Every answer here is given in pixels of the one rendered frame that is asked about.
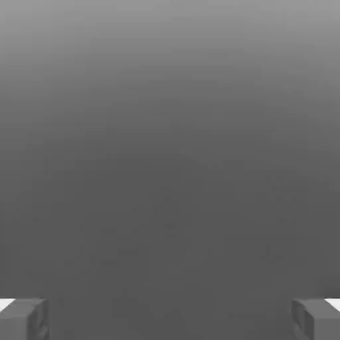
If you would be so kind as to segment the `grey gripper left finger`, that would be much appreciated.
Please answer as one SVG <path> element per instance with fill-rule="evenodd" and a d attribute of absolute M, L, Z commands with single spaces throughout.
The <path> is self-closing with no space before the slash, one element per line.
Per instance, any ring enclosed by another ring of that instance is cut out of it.
<path fill-rule="evenodd" d="M 50 340 L 48 300 L 0 298 L 0 340 Z"/>

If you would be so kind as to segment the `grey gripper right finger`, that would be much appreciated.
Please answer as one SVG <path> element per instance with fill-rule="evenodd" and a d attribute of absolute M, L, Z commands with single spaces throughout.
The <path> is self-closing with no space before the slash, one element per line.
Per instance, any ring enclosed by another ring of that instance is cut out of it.
<path fill-rule="evenodd" d="M 293 299 L 294 340 L 340 340 L 340 298 Z"/>

